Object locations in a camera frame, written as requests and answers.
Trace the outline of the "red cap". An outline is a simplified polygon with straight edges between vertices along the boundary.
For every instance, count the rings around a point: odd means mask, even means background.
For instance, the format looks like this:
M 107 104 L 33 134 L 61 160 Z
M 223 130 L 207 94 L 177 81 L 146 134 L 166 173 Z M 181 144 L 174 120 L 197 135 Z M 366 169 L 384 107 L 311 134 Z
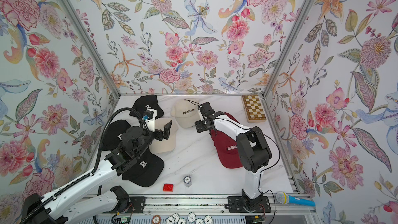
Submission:
M 236 118 L 234 118 L 231 114 L 229 114 L 229 113 L 227 113 L 227 112 L 225 112 L 224 114 L 225 114 L 226 116 L 228 116 L 231 120 L 235 121 L 236 123 L 239 123 L 239 121 L 238 121 Z
M 214 142 L 214 145 L 217 147 L 218 145 L 222 144 L 224 134 L 217 130 L 210 130 L 209 131 L 210 137 Z
M 243 165 L 239 159 L 236 141 L 223 134 L 222 144 L 215 146 L 221 164 L 227 169 L 241 168 Z

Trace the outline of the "cream cap front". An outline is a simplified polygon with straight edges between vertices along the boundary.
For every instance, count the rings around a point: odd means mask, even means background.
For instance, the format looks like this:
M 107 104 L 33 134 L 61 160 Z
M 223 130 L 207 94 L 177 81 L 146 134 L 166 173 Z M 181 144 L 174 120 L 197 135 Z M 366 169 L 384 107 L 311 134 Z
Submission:
M 164 130 L 164 126 L 172 121 L 170 137 L 162 141 L 154 140 L 152 144 L 149 146 L 150 151 L 153 154 L 160 154 L 164 152 L 170 152 L 174 150 L 176 146 L 176 134 L 178 131 L 178 125 L 172 118 L 159 118 L 155 121 L 155 128 L 159 130 Z

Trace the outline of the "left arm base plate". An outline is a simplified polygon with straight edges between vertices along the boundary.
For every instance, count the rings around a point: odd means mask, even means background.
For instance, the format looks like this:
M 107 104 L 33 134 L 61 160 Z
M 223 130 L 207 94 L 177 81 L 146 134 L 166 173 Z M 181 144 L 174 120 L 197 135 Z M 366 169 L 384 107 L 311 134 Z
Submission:
M 122 210 L 121 214 L 142 214 L 144 212 L 146 197 L 130 197 L 128 205 Z

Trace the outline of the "red cap back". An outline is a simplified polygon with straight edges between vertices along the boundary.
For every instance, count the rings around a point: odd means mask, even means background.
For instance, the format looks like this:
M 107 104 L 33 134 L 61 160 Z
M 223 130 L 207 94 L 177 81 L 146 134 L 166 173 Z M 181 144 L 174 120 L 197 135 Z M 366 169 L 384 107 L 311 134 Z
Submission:
M 223 134 L 222 144 L 215 146 L 221 164 L 227 169 L 241 168 L 243 165 L 239 159 L 236 141 Z

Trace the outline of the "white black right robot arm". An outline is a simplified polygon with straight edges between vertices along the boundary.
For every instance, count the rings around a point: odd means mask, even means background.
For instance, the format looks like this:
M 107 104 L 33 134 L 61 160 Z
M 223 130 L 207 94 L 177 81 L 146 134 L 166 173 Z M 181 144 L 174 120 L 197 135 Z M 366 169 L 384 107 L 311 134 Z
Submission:
M 245 168 L 242 197 L 260 201 L 260 174 L 272 158 L 271 149 L 259 127 L 240 124 L 228 113 L 213 114 L 195 122 L 197 133 L 209 131 L 221 164 L 228 169 Z

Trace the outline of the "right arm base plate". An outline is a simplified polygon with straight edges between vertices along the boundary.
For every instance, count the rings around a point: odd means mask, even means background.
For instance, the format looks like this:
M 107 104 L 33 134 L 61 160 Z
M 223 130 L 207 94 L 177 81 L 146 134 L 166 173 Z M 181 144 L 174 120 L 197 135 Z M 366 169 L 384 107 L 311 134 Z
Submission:
M 255 199 L 249 199 L 243 196 L 227 197 L 228 204 L 225 208 L 229 213 L 271 213 L 271 205 L 266 196 L 258 196 Z

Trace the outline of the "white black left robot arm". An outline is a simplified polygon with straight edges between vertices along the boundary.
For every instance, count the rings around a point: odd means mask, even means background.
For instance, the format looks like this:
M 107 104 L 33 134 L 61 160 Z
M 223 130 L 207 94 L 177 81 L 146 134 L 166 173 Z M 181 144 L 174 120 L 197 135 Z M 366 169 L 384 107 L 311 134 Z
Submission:
M 94 189 L 121 176 L 141 187 L 150 187 L 164 169 L 161 158 L 150 151 L 154 140 L 170 137 L 173 122 L 163 129 L 145 125 L 132 126 L 122 133 L 119 145 L 92 171 L 85 173 L 69 184 L 43 196 L 33 194 L 24 201 L 23 224 L 76 224 L 104 212 L 126 212 L 132 205 L 129 194 L 122 186 L 113 186 L 109 191 L 94 198 L 83 198 Z

